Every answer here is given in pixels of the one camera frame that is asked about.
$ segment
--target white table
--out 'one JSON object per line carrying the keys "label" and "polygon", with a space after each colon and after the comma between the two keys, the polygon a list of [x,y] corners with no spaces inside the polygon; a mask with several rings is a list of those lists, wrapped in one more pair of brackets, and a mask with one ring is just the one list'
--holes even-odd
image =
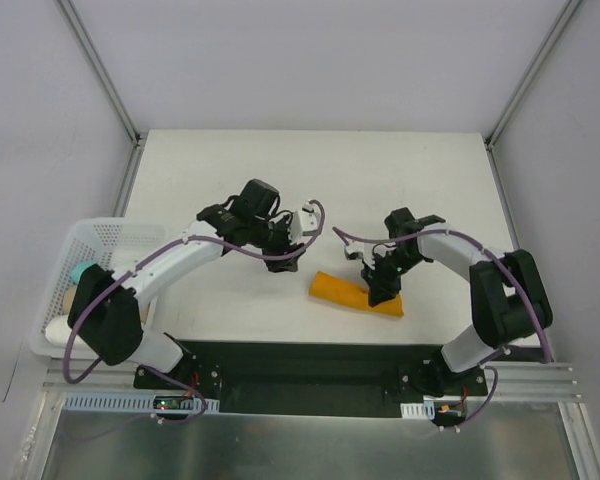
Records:
{"label": "white table", "polygon": [[251,178],[277,188],[281,208],[322,201],[324,235],[295,274],[271,274],[235,253],[198,269],[161,294],[153,328],[200,340],[444,343],[471,323],[470,298],[469,285],[439,264],[403,277],[401,319],[308,296],[318,270],[363,284],[360,262],[344,259],[331,226],[382,238],[387,214],[407,206],[512,248],[478,134],[153,130],[126,215],[157,220],[175,235]]}

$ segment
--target wall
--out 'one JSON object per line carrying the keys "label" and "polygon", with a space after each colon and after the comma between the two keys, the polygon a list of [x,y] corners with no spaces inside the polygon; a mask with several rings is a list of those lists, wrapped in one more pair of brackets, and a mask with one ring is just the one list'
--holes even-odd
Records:
{"label": "wall", "polygon": [[54,2],[0,2],[0,479],[46,371],[26,339],[57,249],[110,212],[129,154]]}
{"label": "wall", "polygon": [[482,132],[565,0],[76,0],[138,127]]}
{"label": "wall", "polygon": [[600,0],[584,2],[496,147],[551,296],[558,358],[576,365],[600,441]]}

